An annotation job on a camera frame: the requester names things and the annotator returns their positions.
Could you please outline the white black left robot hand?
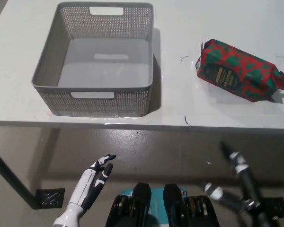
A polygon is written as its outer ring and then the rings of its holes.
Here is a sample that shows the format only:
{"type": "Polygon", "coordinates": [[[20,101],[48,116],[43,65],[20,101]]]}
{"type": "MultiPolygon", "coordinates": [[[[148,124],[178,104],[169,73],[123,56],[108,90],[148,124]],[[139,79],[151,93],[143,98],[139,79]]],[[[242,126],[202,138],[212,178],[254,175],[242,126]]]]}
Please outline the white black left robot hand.
{"type": "Polygon", "coordinates": [[[85,210],[90,209],[113,169],[113,164],[109,163],[106,166],[105,164],[115,158],[116,155],[108,154],[99,158],[87,168],[79,179],[69,204],[76,204],[85,210]]]}

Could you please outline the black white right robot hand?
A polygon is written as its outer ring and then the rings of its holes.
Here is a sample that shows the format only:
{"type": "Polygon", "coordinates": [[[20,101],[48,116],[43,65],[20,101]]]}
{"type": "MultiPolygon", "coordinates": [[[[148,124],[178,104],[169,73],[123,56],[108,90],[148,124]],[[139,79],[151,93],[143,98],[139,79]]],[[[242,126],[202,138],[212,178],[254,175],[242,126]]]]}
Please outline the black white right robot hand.
{"type": "Polygon", "coordinates": [[[241,199],[237,195],[227,192],[222,187],[215,186],[210,182],[203,184],[205,194],[218,204],[235,212],[259,209],[261,207],[261,193],[249,164],[239,151],[226,142],[220,142],[220,149],[234,173],[240,179],[243,198],[241,199]]]}

